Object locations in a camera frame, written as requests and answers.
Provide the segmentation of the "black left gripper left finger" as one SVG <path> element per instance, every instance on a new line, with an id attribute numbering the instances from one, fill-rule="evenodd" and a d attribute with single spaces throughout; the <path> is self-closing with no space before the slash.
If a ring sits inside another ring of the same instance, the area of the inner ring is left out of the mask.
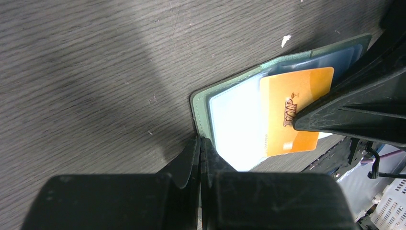
<path id="1" fill-rule="evenodd" d="M 65 174 L 50 178 L 24 230 L 194 230 L 200 138 L 157 173 Z"/>

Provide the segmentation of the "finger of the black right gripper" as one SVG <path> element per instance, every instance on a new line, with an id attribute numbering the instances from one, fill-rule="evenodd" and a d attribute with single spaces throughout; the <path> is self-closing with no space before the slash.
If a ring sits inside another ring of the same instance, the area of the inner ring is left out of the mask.
<path id="1" fill-rule="evenodd" d="M 406 146 L 406 31 L 387 29 L 293 127 Z"/>

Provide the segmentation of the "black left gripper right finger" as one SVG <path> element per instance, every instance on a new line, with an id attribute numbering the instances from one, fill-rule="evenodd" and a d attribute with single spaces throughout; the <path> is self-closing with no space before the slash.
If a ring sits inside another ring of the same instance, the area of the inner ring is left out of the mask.
<path id="1" fill-rule="evenodd" d="M 340 186 L 317 173 L 238 172 L 210 139 L 200 147 L 205 230 L 355 230 Z"/>

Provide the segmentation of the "mint green card holder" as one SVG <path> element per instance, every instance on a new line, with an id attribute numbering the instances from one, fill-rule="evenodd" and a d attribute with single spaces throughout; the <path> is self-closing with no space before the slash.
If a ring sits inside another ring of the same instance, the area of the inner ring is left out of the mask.
<path id="1" fill-rule="evenodd" d="M 262 78 L 305 69 L 333 67 L 333 81 L 368 49 L 371 34 L 361 34 L 327 46 L 274 58 L 190 97 L 197 133 L 211 140 L 219 155 L 239 172 L 266 160 L 259 82 Z"/>

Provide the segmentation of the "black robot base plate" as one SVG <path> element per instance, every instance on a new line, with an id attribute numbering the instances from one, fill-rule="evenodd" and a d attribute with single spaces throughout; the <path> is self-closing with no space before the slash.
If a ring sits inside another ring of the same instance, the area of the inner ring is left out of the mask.
<path id="1" fill-rule="evenodd" d="M 368 147 L 377 151 L 381 143 L 345 137 L 302 170 L 304 173 L 327 174 L 334 179 L 353 169 L 363 158 L 371 157 Z"/>

